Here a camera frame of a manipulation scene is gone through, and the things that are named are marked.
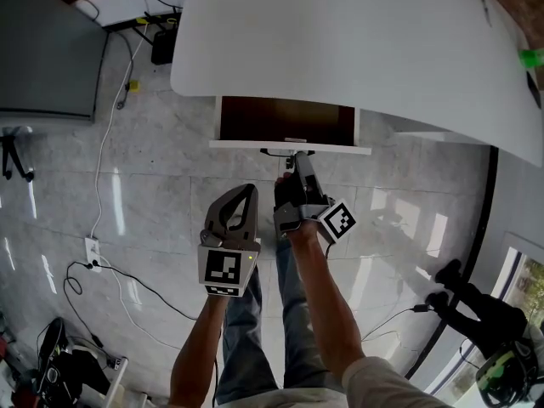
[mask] green object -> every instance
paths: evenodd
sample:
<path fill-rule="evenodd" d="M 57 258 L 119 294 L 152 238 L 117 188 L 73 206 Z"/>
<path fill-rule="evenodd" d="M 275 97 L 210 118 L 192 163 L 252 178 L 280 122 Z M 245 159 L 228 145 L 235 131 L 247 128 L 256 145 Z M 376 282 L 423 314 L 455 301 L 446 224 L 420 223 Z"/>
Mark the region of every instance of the green object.
<path fill-rule="evenodd" d="M 525 68 L 544 65 L 544 48 L 538 50 L 521 50 L 519 58 Z"/>

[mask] leg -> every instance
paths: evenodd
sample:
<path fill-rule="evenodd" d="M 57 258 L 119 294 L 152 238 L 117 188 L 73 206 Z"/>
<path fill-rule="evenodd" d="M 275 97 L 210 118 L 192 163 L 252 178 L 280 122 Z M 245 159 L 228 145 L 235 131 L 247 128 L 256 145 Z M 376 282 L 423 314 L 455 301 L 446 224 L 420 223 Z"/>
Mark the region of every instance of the leg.
<path fill-rule="evenodd" d="M 492 331 L 489 331 L 486 324 L 470 319 L 450 307 L 448 295 L 445 292 L 431 293 L 425 303 L 431 305 L 439 318 L 446 324 L 474 343 L 486 359 L 490 358 L 501 345 L 494 340 Z"/>
<path fill-rule="evenodd" d="M 17 150 L 15 149 L 15 138 L 13 136 L 11 136 L 9 139 L 8 150 L 12 160 L 14 161 L 14 165 L 17 168 L 17 171 L 19 171 L 20 176 L 30 183 L 34 178 L 34 173 L 26 173 L 23 169 L 23 165 L 21 164 L 19 156 L 17 155 Z"/>
<path fill-rule="evenodd" d="M 278 244 L 276 265 L 286 334 L 284 388 L 329 388 L 343 393 L 342 384 L 325 368 L 315 344 L 306 295 L 287 240 Z"/>
<path fill-rule="evenodd" d="M 436 274 L 435 280 L 454 292 L 482 322 L 500 330 L 500 333 L 507 336 L 508 340 L 511 337 L 516 338 L 515 335 L 521 337 L 527 325 L 523 311 L 496 297 L 485 295 L 475 285 L 463 281 L 459 273 L 460 268 L 461 262 L 452 260 Z M 504 328 L 502 324 L 506 321 L 509 322 L 508 328 Z"/>
<path fill-rule="evenodd" d="M 521 309 L 505 303 L 501 299 L 483 294 L 470 283 L 460 285 L 454 291 L 492 331 L 501 337 L 503 342 L 509 342 L 523 335 L 527 319 Z"/>
<path fill-rule="evenodd" d="M 244 296 L 230 299 L 224 317 L 224 369 L 216 397 L 219 405 L 278 388 L 261 349 L 262 308 L 255 268 Z"/>
<path fill-rule="evenodd" d="M 11 179 L 11 171 L 8 171 L 9 142 L 2 138 L 2 176 Z"/>

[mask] power outlet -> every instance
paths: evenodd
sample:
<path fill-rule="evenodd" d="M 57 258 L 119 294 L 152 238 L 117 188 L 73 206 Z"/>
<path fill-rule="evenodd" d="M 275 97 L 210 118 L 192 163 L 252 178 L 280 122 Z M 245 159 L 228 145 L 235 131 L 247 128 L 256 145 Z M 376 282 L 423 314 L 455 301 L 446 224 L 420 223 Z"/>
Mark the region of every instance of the power outlet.
<path fill-rule="evenodd" d="M 94 272 L 102 272 L 102 268 L 95 266 L 95 264 L 100 264 L 99 241 L 91 239 L 90 237 L 85 237 L 85 253 L 87 254 L 87 263 L 93 265 L 92 270 Z"/>

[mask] wrist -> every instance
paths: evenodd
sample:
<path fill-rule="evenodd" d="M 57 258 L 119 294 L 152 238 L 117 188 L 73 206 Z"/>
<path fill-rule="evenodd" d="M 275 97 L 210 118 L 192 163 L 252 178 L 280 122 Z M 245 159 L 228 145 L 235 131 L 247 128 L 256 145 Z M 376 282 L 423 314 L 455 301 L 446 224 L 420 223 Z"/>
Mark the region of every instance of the wrist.
<path fill-rule="evenodd" d="M 317 238 L 316 233 L 303 233 L 296 232 L 289 235 L 289 240 L 293 248 L 306 248 L 313 247 L 315 245 L 319 246 L 320 242 Z"/>
<path fill-rule="evenodd" d="M 230 297 L 228 296 L 219 296 L 219 295 L 208 295 L 207 303 L 209 309 L 213 312 L 216 310 L 225 310 L 229 303 Z"/>

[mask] open drawer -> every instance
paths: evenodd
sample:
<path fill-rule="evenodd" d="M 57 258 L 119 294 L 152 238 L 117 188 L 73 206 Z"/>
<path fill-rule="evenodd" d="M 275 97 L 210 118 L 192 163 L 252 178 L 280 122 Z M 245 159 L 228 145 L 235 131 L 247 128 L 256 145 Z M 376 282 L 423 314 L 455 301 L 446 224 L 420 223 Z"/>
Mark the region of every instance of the open drawer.
<path fill-rule="evenodd" d="M 359 146 L 360 109 L 293 99 L 217 97 L 213 148 L 370 155 Z"/>

